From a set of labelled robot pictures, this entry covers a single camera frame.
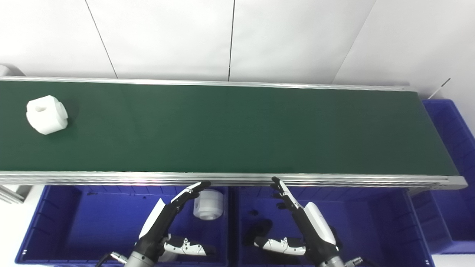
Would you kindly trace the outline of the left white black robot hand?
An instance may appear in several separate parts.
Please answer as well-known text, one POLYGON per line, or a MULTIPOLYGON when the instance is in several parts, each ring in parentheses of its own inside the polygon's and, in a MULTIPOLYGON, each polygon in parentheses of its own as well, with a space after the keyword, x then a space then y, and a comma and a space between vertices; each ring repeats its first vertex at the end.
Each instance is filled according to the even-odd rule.
POLYGON ((192 184, 178 193, 165 204, 150 229, 135 244, 126 267, 154 267, 164 252, 192 256, 209 256, 216 253, 212 245, 203 245, 188 238, 168 235, 168 229, 176 215, 188 200, 195 199, 200 192, 208 188, 210 181, 192 184))

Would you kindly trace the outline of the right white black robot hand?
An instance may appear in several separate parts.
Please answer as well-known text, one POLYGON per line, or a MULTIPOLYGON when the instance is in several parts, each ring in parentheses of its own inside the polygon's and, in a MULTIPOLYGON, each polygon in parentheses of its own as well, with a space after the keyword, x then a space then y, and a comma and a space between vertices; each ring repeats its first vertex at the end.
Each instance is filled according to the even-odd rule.
POLYGON ((272 177, 272 181, 271 187, 283 200, 280 205, 290 211, 303 239, 256 237, 254 246, 280 254, 305 256, 316 267, 344 267, 336 237, 316 204, 308 202, 302 206, 280 178, 272 177))

